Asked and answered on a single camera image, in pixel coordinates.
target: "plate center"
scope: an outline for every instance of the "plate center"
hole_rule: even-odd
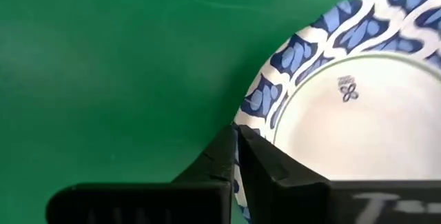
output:
[[[441,179],[441,82],[391,57],[334,63],[293,94],[275,145],[331,180]]]

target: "green surface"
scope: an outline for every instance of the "green surface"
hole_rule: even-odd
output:
[[[171,180],[338,1],[0,0],[0,223],[45,223],[66,185]]]

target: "paper plate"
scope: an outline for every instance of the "paper plate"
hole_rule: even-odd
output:
[[[234,122],[331,179],[440,179],[440,30],[441,0],[342,1],[269,58]]]

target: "black tool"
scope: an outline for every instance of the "black tool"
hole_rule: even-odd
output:
[[[438,224],[440,181],[330,181],[238,126],[253,224]]]
[[[438,224],[439,181],[330,181],[247,126],[227,126],[171,183],[80,184],[51,198],[49,224],[228,224],[238,144],[253,224]]]
[[[173,182],[80,184],[53,196],[49,224],[229,224],[236,134],[221,130]]]

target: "logo on plate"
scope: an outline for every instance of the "logo on plate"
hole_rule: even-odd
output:
[[[358,93],[356,92],[357,84],[353,76],[339,77],[338,87],[343,95],[343,103],[358,98]]]

